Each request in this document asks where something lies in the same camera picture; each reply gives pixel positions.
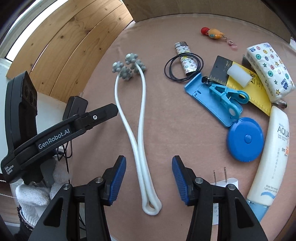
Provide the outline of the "white gloved left hand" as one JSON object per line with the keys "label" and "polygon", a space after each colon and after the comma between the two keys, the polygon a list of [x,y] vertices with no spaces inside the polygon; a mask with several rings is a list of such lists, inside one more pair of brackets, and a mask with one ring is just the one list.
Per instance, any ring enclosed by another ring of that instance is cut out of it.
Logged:
{"label": "white gloved left hand", "polygon": [[20,206],[21,221],[33,229],[50,201],[59,189],[69,181],[70,174],[67,171],[67,159],[56,160],[53,171],[54,183],[50,188],[41,184],[21,184],[16,188],[16,198]]}

